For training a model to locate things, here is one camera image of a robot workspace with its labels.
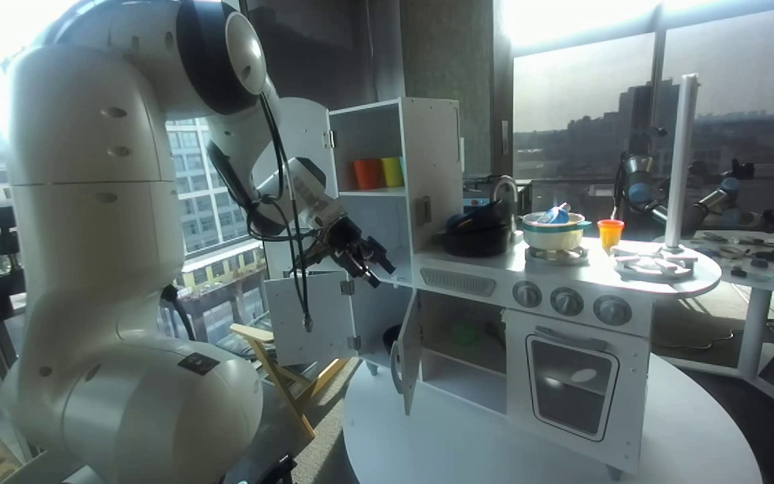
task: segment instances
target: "floor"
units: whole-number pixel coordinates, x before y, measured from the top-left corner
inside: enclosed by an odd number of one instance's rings
[[[723,366],[734,363],[744,302],[746,294],[741,289],[719,285],[702,300],[658,308],[652,352]],[[774,305],[765,339],[774,343]],[[753,445],[762,481],[774,484],[774,402],[738,379],[711,376],[703,372],[684,375],[727,409],[744,440]],[[774,383],[774,360],[765,366],[762,376]],[[295,484],[355,484],[340,440],[340,395],[318,426],[315,445],[308,445],[295,462]]]

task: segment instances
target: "table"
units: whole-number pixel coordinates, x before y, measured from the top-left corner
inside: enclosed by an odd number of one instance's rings
[[[616,481],[605,465],[524,434],[502,414],[456,402],[424,383],[410,414],[389,372],[359,366],[344,402],[348,462],[366,484]],[[758,484],[758,461],[734,421],[692,379],[649,358],[641,462],[623,484]]]
[[[758,250],[758,245],[738,245],[741,239],[762,239],[774,245],[774,234],[765,232],[698,232],[692,237],[696,250],[715,253],[715,262],[723,266],[726,282],[749,289],[735,368],[696,360],[675,360],[675,363],[680,368],[738,376],[753,387],[758,387],[760,394],[765,394],[768,399],[774,399],[774,386],[760,376],[760,372],[774,358],[774,345],[762,343],[762,325],[774,294],[774,263],[768,263],[765,269],[753,266],[746,250]]]

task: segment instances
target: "open cabinet door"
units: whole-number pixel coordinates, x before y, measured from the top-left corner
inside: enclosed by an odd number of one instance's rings
[[[307,277],[308,329],[292,280],[266,280],[264,294],[279,366],[348,358],[355,352],[351,297],[340,273]]]
[[[402,395],[406,414],[410,414],[414,391],[420,383],[420,355],[421,355],[416,290],[410,297],[406,324],[402,324],[389,355],[393,355],[393,360],[389,360],[393,386]]]

